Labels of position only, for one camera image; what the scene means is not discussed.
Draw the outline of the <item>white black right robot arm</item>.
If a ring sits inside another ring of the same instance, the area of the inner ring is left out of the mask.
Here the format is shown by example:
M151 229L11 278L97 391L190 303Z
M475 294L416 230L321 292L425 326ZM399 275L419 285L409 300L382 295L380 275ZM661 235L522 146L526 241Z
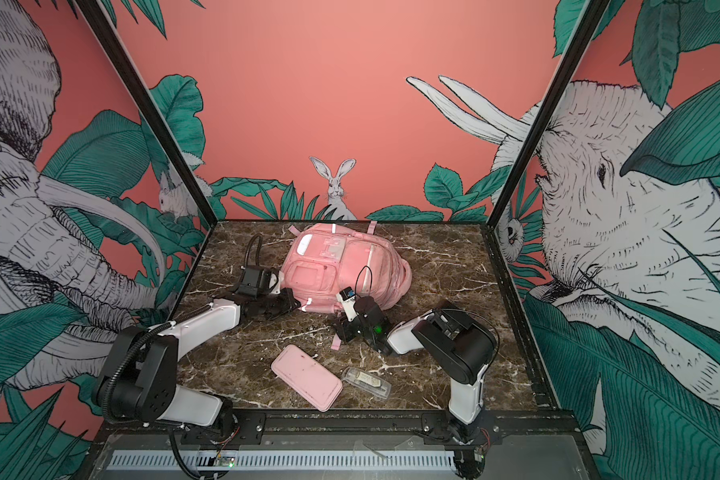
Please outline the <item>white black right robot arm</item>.
M383 355L428 352L450 377L451 417L462 425L473 424L483 410L484 377L498 340L471 313L444 300L407 322L392 325L384 313L341 313L334 319L339 338L349 342L362 338Z

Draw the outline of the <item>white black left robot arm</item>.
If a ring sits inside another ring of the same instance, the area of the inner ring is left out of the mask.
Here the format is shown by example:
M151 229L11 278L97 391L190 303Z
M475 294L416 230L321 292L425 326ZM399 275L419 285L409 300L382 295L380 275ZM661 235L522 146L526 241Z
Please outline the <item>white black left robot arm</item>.
M178 363L206 341L236 328L249 317L277 318L301 306L289 288L251 297L215 299L183 321L166 321L121 331L105 360L92 402L112 424L138 421L210 427L223 400L178 384Z

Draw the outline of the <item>pink student backpack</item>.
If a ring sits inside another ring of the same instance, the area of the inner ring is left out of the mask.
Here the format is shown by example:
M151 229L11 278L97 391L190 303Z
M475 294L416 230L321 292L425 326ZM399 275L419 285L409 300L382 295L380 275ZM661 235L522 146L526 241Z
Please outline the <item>pink student backpack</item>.
M295 239L278 274L279 288L291 288L305 312L338 317L336 294L351 287L372 296L385 314L411 286L409 263L373 227L360 232L316 224L291 233Z

